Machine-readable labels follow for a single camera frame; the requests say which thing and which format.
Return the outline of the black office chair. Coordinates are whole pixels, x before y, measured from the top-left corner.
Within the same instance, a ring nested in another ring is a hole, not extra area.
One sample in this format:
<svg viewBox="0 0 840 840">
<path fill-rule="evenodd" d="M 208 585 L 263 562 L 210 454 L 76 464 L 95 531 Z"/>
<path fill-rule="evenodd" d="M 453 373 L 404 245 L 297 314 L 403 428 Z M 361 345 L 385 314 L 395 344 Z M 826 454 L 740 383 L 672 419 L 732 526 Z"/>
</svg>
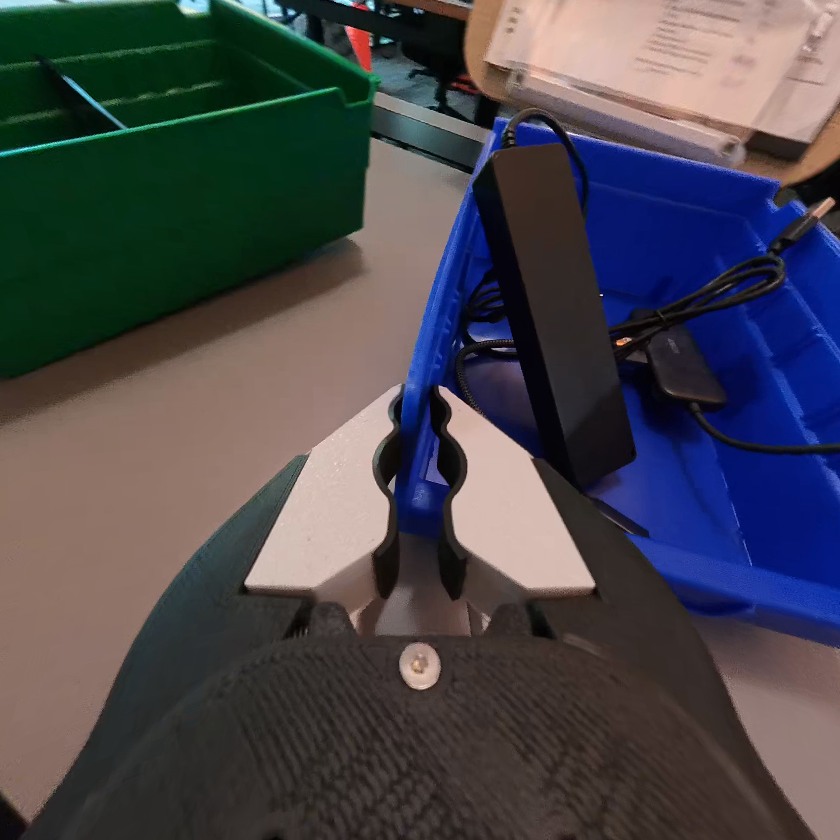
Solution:
<svg viewBox="0 0 840 840">
<path fill-rule="evenodd" d="M 423 40 L 416 36 L 400 42 L 404 57 L 421 67 L 412 70 L 409 77 L 424 73 L 435 79 L 435 104 L 432 110 L 471 123 L 472 119 L 463 116 L 448 103 L 448 92 L 452 87 L 461 85 L 467 92 L 476 92 L 464 57 L 466 22 L 441 17 L 436 18 L 433 23 L 436 24 L 436 28 L 426 29 Z"/>
</svg>

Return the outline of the black seven-port usb hub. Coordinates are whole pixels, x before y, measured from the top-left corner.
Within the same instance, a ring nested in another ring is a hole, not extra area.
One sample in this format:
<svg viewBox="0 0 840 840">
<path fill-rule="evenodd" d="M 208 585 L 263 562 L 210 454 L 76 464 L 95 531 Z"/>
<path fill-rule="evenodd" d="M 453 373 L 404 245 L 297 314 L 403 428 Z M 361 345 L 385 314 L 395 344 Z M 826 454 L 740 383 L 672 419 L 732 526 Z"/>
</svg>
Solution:
<svg viewBox="0 0 840 840">
<path fill-rule="evenodd" d="M 472 193 L 543 456 L 587 489 L 636 448 L 570 157 L 560 143 L 497 150 Z"/>
</svg>

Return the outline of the blue plastic bin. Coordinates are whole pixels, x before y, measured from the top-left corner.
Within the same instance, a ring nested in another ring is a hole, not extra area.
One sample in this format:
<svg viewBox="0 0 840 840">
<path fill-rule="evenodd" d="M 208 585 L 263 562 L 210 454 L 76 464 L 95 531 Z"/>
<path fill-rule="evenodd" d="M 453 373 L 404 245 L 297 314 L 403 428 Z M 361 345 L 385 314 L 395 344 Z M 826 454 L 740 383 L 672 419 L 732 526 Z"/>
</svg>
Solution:
<svg viewBox="0 0 840 840">
<path fill-rule="evenodd" d="M 805 213 L 768 178 L 575 136 L 591 184 L 587 235 L 608 324 L 662 308 L 761 255 Z M 781 289 L 687 324 L 728 396 L 710 423 L 762 445 L 838 443 L 838 239 L 815 226 L 784 254 Z M 461 313 L 491 264 L 471 185 L 444 250 L 403 410 L 413 462 L 397 483 L 403 530 L 436 539 L 448 485 L 427 393 L 456 391 Z M 621 371 L 637 456 L 590 489 L 693 612 L 838 645 L 838 455 L 767 456 L 706 434 L 642 365 Z"/>
</svg>

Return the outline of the green plastic bin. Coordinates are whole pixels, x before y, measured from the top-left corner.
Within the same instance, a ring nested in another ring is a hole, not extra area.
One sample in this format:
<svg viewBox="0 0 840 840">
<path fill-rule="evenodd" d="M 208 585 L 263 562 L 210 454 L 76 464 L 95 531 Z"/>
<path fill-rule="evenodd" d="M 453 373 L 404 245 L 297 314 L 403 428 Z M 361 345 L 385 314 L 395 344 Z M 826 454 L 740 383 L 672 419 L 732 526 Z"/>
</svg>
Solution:
<svg viewBox="0 0 840 840">
<path fill-rule="evenodd" d="M 379 80 L 237 2 L 2 9 L 11 379 L 360 230 Z M 80 136 L 35 55 L 121 120 Z"/>
</svg>

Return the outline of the black bin divider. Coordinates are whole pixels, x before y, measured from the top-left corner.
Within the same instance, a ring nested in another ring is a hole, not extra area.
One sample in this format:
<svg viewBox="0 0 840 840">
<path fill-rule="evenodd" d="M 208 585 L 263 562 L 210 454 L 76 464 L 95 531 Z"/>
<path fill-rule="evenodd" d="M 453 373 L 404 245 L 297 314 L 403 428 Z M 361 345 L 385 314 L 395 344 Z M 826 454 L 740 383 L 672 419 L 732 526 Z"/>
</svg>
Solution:
<svg viewBox="0 0 840 840">
<path fill-rule="evenodd" d="M 48 58 L 35 55 L 35 60 L 80 136 L 122 132 L 128 129 L 128 126 Z"/>
</svg>

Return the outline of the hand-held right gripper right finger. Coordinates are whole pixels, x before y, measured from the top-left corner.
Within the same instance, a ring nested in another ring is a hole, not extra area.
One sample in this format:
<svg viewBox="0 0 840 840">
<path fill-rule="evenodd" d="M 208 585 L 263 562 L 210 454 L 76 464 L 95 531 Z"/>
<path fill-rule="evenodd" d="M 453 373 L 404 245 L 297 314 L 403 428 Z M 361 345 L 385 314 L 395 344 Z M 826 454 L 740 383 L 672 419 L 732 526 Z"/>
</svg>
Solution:
<svg viewBox="0 0 840 840">
<path fill-rule="evenodd" d="M 491 616 L 505 604 L 593 594 L 530 453 L 447 387 L 430 391 L 429 416 L 448 484 L 437 555 L 450 599 Z"/>
</svg>

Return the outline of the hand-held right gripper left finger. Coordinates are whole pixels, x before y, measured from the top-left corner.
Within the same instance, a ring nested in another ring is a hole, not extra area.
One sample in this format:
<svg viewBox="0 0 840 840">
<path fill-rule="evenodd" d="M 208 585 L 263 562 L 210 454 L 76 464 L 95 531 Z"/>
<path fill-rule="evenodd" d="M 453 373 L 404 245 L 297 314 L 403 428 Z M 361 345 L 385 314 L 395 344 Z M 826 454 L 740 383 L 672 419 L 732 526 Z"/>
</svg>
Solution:
<svg viewBox="0 0 840 840">
<path fill-rule="evenodd" d="M 403 386 L 394 385 L 304 458 L 244 581 L 252 596 L 335 603 L 373 632 L 400 572 L 396 500 Z"/>
</svg>

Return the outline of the tan board with instruction sheets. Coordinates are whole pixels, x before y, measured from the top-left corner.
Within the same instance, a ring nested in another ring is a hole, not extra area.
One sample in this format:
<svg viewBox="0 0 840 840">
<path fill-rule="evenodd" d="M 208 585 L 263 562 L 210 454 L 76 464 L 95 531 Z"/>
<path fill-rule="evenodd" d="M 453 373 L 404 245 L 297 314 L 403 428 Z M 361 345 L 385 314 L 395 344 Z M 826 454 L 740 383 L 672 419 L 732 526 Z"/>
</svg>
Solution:
<svg viewBox="0 0 840 840">
<path fill-rule="evenodd" d="M 783 184 L 838 163 L 838 2 L 483 1 L 465 58 L 496 102 Z"/>
</svg>

